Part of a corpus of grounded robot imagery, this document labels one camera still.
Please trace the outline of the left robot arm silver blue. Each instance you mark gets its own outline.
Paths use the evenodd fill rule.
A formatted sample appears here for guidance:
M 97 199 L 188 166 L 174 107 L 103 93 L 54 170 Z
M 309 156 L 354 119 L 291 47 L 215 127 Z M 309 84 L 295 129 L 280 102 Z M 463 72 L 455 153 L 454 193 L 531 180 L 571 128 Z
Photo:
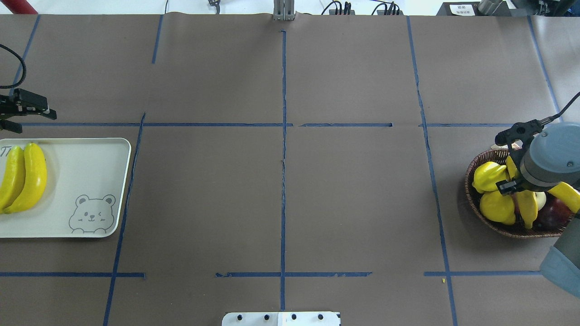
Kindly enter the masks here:
M 495 137 L 497 146 L 507 146 L 518 175 L 498 182 L 501 194 L 524 190 L 552 192 L 558 186 L 579 186 L 579 124 L 549 125 L 549 119 L 515 123 Z M 579 209 L 572 208 L 571 221 L 549 249 L 540 273 L 564 291 L 579 296 Z

